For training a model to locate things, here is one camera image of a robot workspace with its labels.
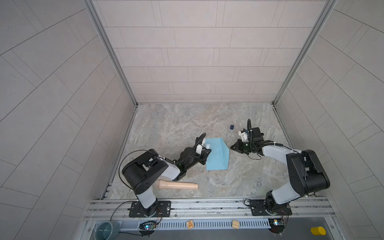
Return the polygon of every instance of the yellow cylinder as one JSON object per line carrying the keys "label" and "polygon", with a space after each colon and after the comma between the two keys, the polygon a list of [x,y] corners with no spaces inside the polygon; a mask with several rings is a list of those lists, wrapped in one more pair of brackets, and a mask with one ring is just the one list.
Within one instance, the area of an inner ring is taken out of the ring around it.
{"label": "yellow cylinder", "polygon": [[325,235],[325,229],[323,227],[313,227],[311,228],[311,233],[315,236]]}

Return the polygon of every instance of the black cable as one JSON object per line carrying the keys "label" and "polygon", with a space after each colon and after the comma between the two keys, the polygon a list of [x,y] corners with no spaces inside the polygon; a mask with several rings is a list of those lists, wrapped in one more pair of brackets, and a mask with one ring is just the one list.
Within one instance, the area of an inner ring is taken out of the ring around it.
{"label": "black cable", "polygon": [[151,152],[151,151],[149,151],[149,150],[143,150],[143,149],[140,149],[140,150],[135,150],[135,151],[133,151],[133,152],[128,153],[128,154],[122,159],[122,161],[120,162],[120,165],[119,165],[119,173],[118,173],[118,175],[119,175],[119,178],[120,178],[121,182],[123,182],[124,185],[127,186],[127,187],[128,187],[129,189],[131,189],[132,191],[133,191],[133,189],[132,189],[130,186],[128,186],[128,184],[126,184],[126,183],[122,180],[122,178],[121,178],[121,176],[120,176],[120,168],[121,168],[121,165],[122,165],[122,163],[124,162],[124,160],[125,160],[129,155],[131,155],[131,154],[134,153],[134,152],[139,152],[139,151],[146,151],[146,152],[150,152],[150,153],[153,153],[154,155],[159,156],[158,154],[156,154],[156,153],[154,153],[154,152]]}
{"label": "black cable", "polygon": [[141,237],[142,237],[142,235],[141,235],[141,234],[134,234],[134,233],[130,233],[130,232],[119,232],[119,233],[126,233],[126,234],[131,234],[131,235],[135,235],[135,236],[141,236]]}
{"label": "black cable", "polygon": [[112,215],[111,215],[111,219],[110,219],[110,221],[112,221],[112,216],[113,216],[113,214],[116,212],[116,210],[121,206],[121,205],[123,205],[123,204],[125,204],[125,203],[127,203],[127,202],[135,202],[135,201],[126,201],[126,202],[123,202],[122,204],[120,204],[116,209],[115,209],[115,211],[113,211],[113,213],[112,213]]}

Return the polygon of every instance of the marble floor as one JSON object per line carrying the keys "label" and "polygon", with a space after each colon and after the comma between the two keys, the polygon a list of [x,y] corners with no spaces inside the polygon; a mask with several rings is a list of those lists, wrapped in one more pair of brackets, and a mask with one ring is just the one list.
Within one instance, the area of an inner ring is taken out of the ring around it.
{"label": "marble floor", "polygon": [[[179,159],[186,147],[193,147],[203,132],[207,138],[222,137],[232,146],[239,138],[237,132],[247,127],[259,127],[264,139],[288,144],[270,103],[204,103],[204,104],[142,104],[139,105],[123,157],[137,149],[155,149],[161,156]],[[131,154],[122,164],[142,154]],[[199,184],[197,190],[154,188],[157,198],[171,197],[255,197],[288,181],[287,167],[272,158],[253,160],[245,154],[230,150],[227,170],[207,171],[196,164],[181,182]],[[134,199],[135,195],[115,174],[108,199]]]}

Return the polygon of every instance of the blue paper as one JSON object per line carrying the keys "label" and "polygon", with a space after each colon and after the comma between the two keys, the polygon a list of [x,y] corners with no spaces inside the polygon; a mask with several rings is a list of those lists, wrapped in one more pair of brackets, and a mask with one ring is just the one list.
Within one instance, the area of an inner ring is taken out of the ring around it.
{"label": "blue paper", "polygon": [[208,155],[207,170],[228,169],[229,148],[225,145],[222,138],[206,138],[205,145],[209,144],[212,152]]}

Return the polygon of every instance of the white tile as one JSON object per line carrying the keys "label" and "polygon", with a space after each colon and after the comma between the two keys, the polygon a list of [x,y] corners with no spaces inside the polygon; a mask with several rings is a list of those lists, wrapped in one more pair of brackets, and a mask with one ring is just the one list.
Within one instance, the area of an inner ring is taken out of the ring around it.
{"label": "white tile", "polygon": [[346,14],[380,31],[384,31],[384,3],[381,0],[353,1]]}
{"label": "white tile", "polygon": [[13,0],[17,7],[23,12],[24,16],[28,21],[33,25],[37,32],[41,32],[45,29],[43,24],[39,21],[36,15],[33,13],[32,9],[24,0]]}
{"label": "white tile", "polygon": [[287,28],[280,48],[301,48],[312,28]]}
{"label": "white tile", "polygon": [[27,40],[36,29],[11,0],[2,1],[0,10],[0,54]]}
{"label": "white tile", "polygon": [[343,50],[361,25],[361,22],[348,17],[345,14],[338,11],[332,11],[325,22],[324,27],[320,31],[320,36],[339,50]]}
{"label": "white tile", "polygon": [[187,67],[149,67],[152,82],[188,82]]}
{"label": "white tile", "polygon": [[273,16],[272,24],[271,27],[277,27],[279,24],[281,14],[283,13],[283,10],[285,8],[286,1],[280,1],[279,4],[277,5],[275,15]]}
{"label": "white tile", "polygon": [[77,27],[76,27],[75,23],[73,22],[72,18],[67,18],[65,21],[67,22],[68,26],[72,30],[72,32],[73,32],[74,36],[76,37],[76,39],[79,41],[80,45],[84,46],[86,44],[86,42],[84,41],[81,33],[77,29]]}
{"label": "white tile", "polygon": [[384,81],[384,33],[370,28],[356,46],[349,53],[349,56],[357,63]]}
{"label": "white tile", "polygon": [[30,212],[30,209],[0,204],[2,239],[14,239]]}
{"label": "white tile", "polygon": [[168,48],[170,66],[212,66],[213,48]]}
{"label": "white tile", "polygon": [[300,48],[270,48],[263,66],[290,67],[299,51]]}
{"label": "white tile", "polygon": [[156,26],[150,1],[97,1],[107,26]]}
{"label": "white tile", "polygon": [[147,82],[143,67],[122,67],[129,83]]}
{"label": "white tile", "polygon": [[61,65],[55,74],[75,93],[102,61],[96,44],[91,41]]}
{"label": "white tile", "polygon": [[119,48],[119,53],[125,67],[164,66],[160,48]]}
{"label": "white tile", "polygon": [[239,82],[272,82],[278,67],[241,67]]}
{"label": "white tile", "polygon": [[347,225],[349,227],[355,227],[371,224],[335,163],[331,160],[324,164],[323,168],[331,182],[329,191]]}
{"label": "white tile", "polygon": [[216,1],[159,1],[163,26],[216,26]]}
{"label": "white tile", "polygon": [[77,124],[59,113],[4,187],[40,196],[79,131]]}
{"label": "white tile", "polygon": [[278,48],[286,28],[233,28],[231,48]]}
{"label": "white tile", "polygon": [[277,5],[275,1],[228,1],[223,26],[270,27]]}
{"label": "white tile", "polygon": [[232,28],[175,28],[178,48],[229,48]]}
{"label": "white tile", "polygon": [[60,165],[15,239],[48,239],[79,175]]}
{"label": "white tile", "polygon": [[313,95],[316,95],[318,91],[323,87],[323,85],[328,81],[329,77],[327,74],[324,74],[320,81],[316,84],[316,86],[312,89]]}
{"label": "white tile", "polygon": [[84,4],[76,0],[27,0],[26,2],[45,28],[84,9]]}
{"label": "white tile", "polygon": [[14,191],[12,189],[0,188],[0,204],[7,204],[16,207],[25,207],[32,209],[39,197],[26,194],[23,192]]}
{"label": "white tile", "polygon": [[80,174],[84,169],[83,165],[81,165],[80,163],[76,162],[75,160],[73,160],[72,158],[70,158],[68,156],[65,156],[63,158],[63,160],[61,161],[61,164],[74,170],[75,172],[80,173]]}
{"label": "white tile", "polygon": [[68,240],[76,226],[78,218],[60,215],[48,240]]}
{"label": "white tile", "polygon": [[300,83],[293,97],[311,124],[325,113],[324,108],[304,83]]}
{"label": "white tile", "polygon": [[96,71],[85,80],[83,85],[69,100],[68,106],[86,121],[106,86]]}
{"label": "white tile", "polygon": [[100,103],[104,106],[108,113],[112,112],[120,94],[125,90],[118,75],[114,77],[112,82],[105,89],[104,93],[100,97]]}
{"label": "white tile", "polygon": [[96,144],[67,204],[80,208],[84,207],[106,155],[107,152]]}
{"label": "white tile", "polygon": [[163,26],[163,21],[161,19],[159,1],[151,1],[151,4],[152,4],[153,16],[155,18],[156,26],[157,27]]}
{"label": "white tile", "polygon": [[120,28],[127,48],[175,48],[173,28]]}
{"label": "white tile", "polygon": [[3,185],[15,168],[15,165],[0,160],[0,185]]}
{"label": "white tile", "polygon": [[350,227],[349,229],[351,230],[353,237],[355,238],[379,237],[373,225],[361,226],[361,227]]}
{"label": "white tile", "polygon": [[68,24],[62,21],[16,46],[13,52],[45,80],[80,47]]}
{"label": "white tile", "polygon": [[325,149],[303,112],[297,116],[293,123],[308,149],[313,150],[317,156],[323,156],[327,153],[327,149]]}
{"label": "white tile", "polygon": [[104,76],[106,77],[108,83],[110,83],[112,81],[112,79],[116,76],[116,70],[112,64],[112,61],[109,57],[107,57],[106,59],[104,59],[101,64],[100,64],[100,68],[101,70],[103,71],[104,73]]}
{"label": "white tile", "polygon": [[71,96],[56,75],[45,80],[0,122],[0,135],[7,136],[0,140],[0,159],[19,164]]}
{"label": "white tile", "polygon": [[279,92],[281,83],[265,83],[257,82],[253,90],[253,94],[277,94]]}
{"label": "white tile", "polygon": [[43,82],[12,50],[1,56],[35,87]]}
{"label": "white tile", "polygon": [[313,27],[325,2],[288,1],[281,15],[278,27]]}
{"label": "white tile", "polygon": [[0,119],[3,119],[35,89],[35,86],[1,57],[0,79]]}
{"label": "white tile", "polygon": [[122,115],[123,115],[123,112],[121,111],[120,107],[118,105],[115,105],[115,107],[113,108],[107,120],[107,123],[105,124],[100,134],[100,138],[104,140],[104,142],[109,146],[112,143],[113,136],[116,133],[116,130],[119,126]]}
{"label": "white tile", "polygon": [[381,129],[375,123],[372,123],[368,127],[361,130],[359,133],[357,133],[356,135],[351,137],[349,139],[349,142],[352,144],[352,146],[356,146],[359,143],[361,143],[362,141],[372,137],[373,135],[375,135],[376,133],[378,133],[380,131],[381,131]]}
{"label": "white tile", "polygon": [[232,82],[235,67],[193,67],[194,82]]}
{"label": "white tile", "polygon": [[311,91],[324,76],[324,72],[308,56],[305,56],[296,73]]}
{"label": "white tile", "polygon": [[291,117],[289,116],[283,102],[279,101],[279,103],[276,105],[276,108],[277,108],[278,112],[280,113],[280,116],[284,122],[284,125],[288,131],[288,134],[292,135],[292,133],[296,131],[296,127],[295,127]]}
{"label": "white tile", "polygon": [[222,102],[256,102],[259,94],[223,94]]}
{"label": "white tile", "polygon": [[340,82],[355,64],[352,59],[319,36],[308,51],[308,56],[336,83]]}
{"label": "white tile", "polygon": [[81,119],[81,117],[79,117],[79,115],[77,115],[68,105],[65,105],[62,111],[79,127],[84,125],[84,121]]}
{"label": "white tile", "polygon": [[216,27],[222,27],[223,26],[224,7],[225,7],[225,1],[218,1],[217,2]]}
{"label": "white tile", "polygon": [[329,162],[330,160],[332,160],[332,158],[329,155],[329,153],[325,154],[322,157],[319,157],[319,161],[320,161],[321,164],[325,164],[325,163]]}
{"label": "white tile", "polygon": [[316,133],[348,184],[373,175],[331,118]]}
{"label": "white tile", "polygon": [[183,94],[183,102],[220,102],[221,94]]}
{"label": "white tile", "polygon": [[121,32],[120,32],[120,28],[110,27],[110,28],[104,28],[104,29],[108,35],[108,39],[110,40],[112,47],[114,47],[114,48],[126,48],[124,40],[123,40]]}
{"label": "white tile", "polygon": [[107,118],[95,107],[68,150],[68,157],[84,166],[106,121]]}
{"label": "white tile", "polygon": [[[355,196],[358,199],[364,211],[366,212],[366,214],[368,215],[369,219],[371,220],[378,234],[380,235],[381,238],[383,238],[384,230],[380,224],[382,216],[384,214],[384,210],[380,206],[380,203],[384,201],[383,186],[375,187],[372,189],[368,189],[368,190],[356,193]],[[369,233],[372,235],[367,237],[374,237],[373,231]]]}
{"label": "white tile", "polygon": [[219,66],[257,66],[261,48],[221,48]]}
{"label": "white tile", "polygon": [[330,118],[330,116],[325,112],[314,124],[312,124],[313,129],[318,129],[326,120],[328,120],[328,118]]}
{"label": "white tile", "polygon": [[180,103],[183,101],[182,95],[180,94],[151,94],[145,95],[145,98],[149,103]]}
{"label": "white tile", "polygon": [[133,83],[136,94],[169,94],[167,83]]}
{"label": "white tile", "polygon": [[340,81],[341,89],[377,124],[384,129],[384,84],[356,64]]}
{"label": "white tile", "polygon": [[289,116],[293,116],[297,109],[299,109],[299,105],[289,91],[285,91],[281,96],[281,102],[284,103]]}
{"label": "white tile", "polygon": [[357,152],[364,159],[365,163],[373,171],[373,174],[375,174],[381,184],[384,184],[384,176],[382,174],[384,167],[380,153],[382,149],[380,141],[383,139],[384,133],[379,132],[355,146]]}
{"label": "white tile", "polygon": [[168,49],[162,48],[161,54],[163,55],[164,67],[169,67]]}
{"label": "white tile", "polygon": [[216,94],[247,94],[251,83],[216,83]]}
{"label": "white tile", "polygon": [[319,90],[316,98],[347,138],[373,123],[331,79]]}
{"label": "white tile", "polygon": [[259,94],[258,102],[272,102],[276,98],[276,94]]}
{"label": "white tile", "polygon": [[369,28],[370,26],[363,24],[356,32],[356,34],[352,37],[352,39],[348,42],[347,46],[345,46],[343,52],[348,55],[356,46],[356,44],[360,41],[363,35],[368,31]]}
{"label": "white tile", "polygon": [[111,171],[111,168],[116,160],[116,156],[119,153],[119,145],[116,141],[113,141],[111,144],[111,148],[107,153],[107,156],[104,159],[104,162],[101,166],[101,169],[97,175],[97,178],[95,180],[95,183],[93,184],[91,194],[93,196],[100,196],[102,191],[104,190],[104,187],[108,184],[107,181],[109,180],[109,174]]}
{"label": "white tile", "polygon": [[351,183],[349,185],[349,188],[352,190],[353,193],[357,193],[378,186],[381,186],[381,184],[377,180],[377,178],[375,176],[370,176],[360,181]]}
{"label": "white tile", "polygon": [[116,141],[119,146],[122,144],[123,137],[127,131],[127,127],[128,127],[129,121],[131,120],[133,110],[134,110],[134,105],[133,103],[130,103],[128,107],[125,109],[124,114],[121,118],[119,127],[116,130],[116,134],[113,140]]}
{"label": "white tile", "polygon": [[211,83],[173,83],[173,88],[175,94],[210,94]]}
{"label": "white tile", "polygon": [[93,26],[87,10],[84,9],[83,11],[71,16],[71,18],[86,43],[97,36],[97,31]]}

